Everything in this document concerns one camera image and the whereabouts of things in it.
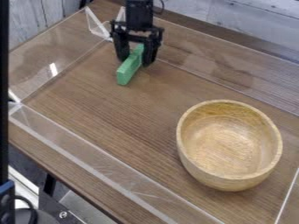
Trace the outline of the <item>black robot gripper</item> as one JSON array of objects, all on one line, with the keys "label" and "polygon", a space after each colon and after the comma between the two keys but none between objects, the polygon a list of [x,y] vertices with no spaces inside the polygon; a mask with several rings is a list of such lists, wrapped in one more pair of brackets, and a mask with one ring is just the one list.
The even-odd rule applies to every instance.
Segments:
[{"label": "black robot gripper", "polygon": [[155,26],[154,20],[154,0],[126,0],[126,18],[116,18],[110,22],[110,35],[120,61],[124,61],[130,55],[128,42],[132,41],[144,42],[143,66],[148,67],[155,62],[164,29]]}]

